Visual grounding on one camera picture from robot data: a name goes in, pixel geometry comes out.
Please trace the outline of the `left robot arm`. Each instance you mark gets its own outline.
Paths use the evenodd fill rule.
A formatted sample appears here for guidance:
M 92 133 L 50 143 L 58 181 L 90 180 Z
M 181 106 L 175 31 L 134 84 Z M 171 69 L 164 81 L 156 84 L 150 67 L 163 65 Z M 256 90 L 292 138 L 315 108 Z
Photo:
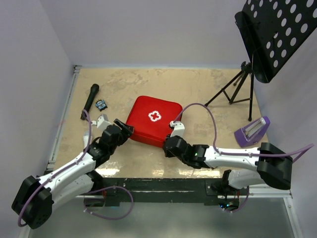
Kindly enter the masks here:
M 89 130 L 84 150 L 66 165 L 41 177 L 27 177 L 11 206 L 18 215 L 18 226 L 37 229 L 53 211 L 76 196 L 100 193 L 104 182 L 96 168 L 107 162 L 133 132 L 133 126 L 118 119 L 107 122 L 96 139 L 91 139 Z

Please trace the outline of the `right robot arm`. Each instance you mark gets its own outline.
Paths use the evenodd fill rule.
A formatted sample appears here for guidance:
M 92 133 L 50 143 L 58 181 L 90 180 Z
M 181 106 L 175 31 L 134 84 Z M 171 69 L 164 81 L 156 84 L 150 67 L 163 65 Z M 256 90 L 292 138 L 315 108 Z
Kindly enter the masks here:
M 219 193 L 231 195 L 251 185 L 266 184 L 279 190 L 289 190 L 293 159 L 276 146 L 263 142 L 249 149 L 223 149 L 210 145 L 190 145 L 183 139 L 185 126 L 171 121 L 163 144 L 167 158 L 176 157 L 194 169 L 227 167 L 221 182 L 214 186 Z

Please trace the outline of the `red medicine kit case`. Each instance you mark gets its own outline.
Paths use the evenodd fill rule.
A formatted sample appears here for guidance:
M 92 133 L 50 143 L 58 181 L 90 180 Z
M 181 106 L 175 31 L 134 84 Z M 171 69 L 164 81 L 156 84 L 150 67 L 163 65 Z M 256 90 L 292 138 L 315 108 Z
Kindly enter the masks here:
M 176 102 L 149 96 L 139 96 L 127 118 L 126 124 L 134 127 L 132 140 L 161 148 L 171 134 L 169 124 L 183 110 Z

